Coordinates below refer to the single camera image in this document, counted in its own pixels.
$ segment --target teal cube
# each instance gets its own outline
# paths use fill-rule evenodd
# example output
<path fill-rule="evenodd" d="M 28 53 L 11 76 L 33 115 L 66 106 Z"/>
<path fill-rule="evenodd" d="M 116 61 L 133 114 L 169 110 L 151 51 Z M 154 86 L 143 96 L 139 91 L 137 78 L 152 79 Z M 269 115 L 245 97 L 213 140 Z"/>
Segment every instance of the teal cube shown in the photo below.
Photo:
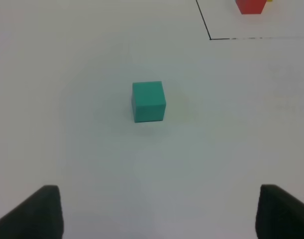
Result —
<path fill-rule="evenodd" d="M 162 82 L 138 82 L 133 83 L 132 88 L 134 121 L 162 121 L 166 108 Z"/>

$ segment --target white table surface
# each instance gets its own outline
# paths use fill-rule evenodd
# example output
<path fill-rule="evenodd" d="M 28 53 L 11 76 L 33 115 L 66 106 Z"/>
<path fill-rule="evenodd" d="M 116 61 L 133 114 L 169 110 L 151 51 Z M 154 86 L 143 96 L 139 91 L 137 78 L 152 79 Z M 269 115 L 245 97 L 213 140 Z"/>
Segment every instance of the white table surface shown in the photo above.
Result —
<path fill-rule="evenodd" d="M 163 122 L 131 83 L 162 81 Z M 45 184 L 65 239 L 254 239 L 304 201 L 304 39 L 209 41 L 195 0 L 0 0 L 0 217 Z"/>

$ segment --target block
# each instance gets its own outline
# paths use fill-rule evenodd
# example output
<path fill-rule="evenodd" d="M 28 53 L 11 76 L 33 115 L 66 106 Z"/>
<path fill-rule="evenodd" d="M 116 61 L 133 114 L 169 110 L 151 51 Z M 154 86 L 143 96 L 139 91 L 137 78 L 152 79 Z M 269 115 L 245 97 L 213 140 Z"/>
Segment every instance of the block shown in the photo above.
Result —
<path fill-rule="evenodd" d="M 162 121 L 166 100 L 162 82 L 138 82 L 132 85 L 134 122 Z"/>
<path fill-rule="evenodd" d="M 62 239 L 64 222 L 57 186 L 44 186 L 0 219 L 0 239 Z"/>
<path fill-rule="evenodd" d="M 261 14 L 267 0 L 236 0 L 241 14 Z"/>
<path fill-rule="evenodd" d="M 304 239 L 304 203 L 276 185 L 262 185 L 256 233 L 258 239 Z"/>

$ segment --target red block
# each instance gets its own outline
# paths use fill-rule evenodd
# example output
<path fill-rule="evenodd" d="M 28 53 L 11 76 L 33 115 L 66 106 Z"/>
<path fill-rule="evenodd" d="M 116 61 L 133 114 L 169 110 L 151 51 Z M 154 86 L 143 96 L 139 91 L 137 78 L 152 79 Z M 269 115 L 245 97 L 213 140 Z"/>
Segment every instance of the red block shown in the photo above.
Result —
<path fill-rule="evenodd" d="M 236 0 L 241 14 L 261 14 L 267 0 Z"/>

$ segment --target cube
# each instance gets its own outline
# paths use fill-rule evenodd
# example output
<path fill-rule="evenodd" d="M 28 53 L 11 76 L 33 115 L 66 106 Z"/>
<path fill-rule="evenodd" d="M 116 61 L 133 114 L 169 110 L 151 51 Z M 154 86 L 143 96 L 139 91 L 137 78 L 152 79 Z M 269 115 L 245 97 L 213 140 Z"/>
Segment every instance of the cube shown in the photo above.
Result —
<path fill-rule="evenodd" d="M 241 14 L 261 14 L 267 0 L 236 0 Z"/>
<path fill-rule="evenodd" d="M 134 122 L 162 121 L 166 100 L 162 82 L 138 82 L 132 85 Z"/>

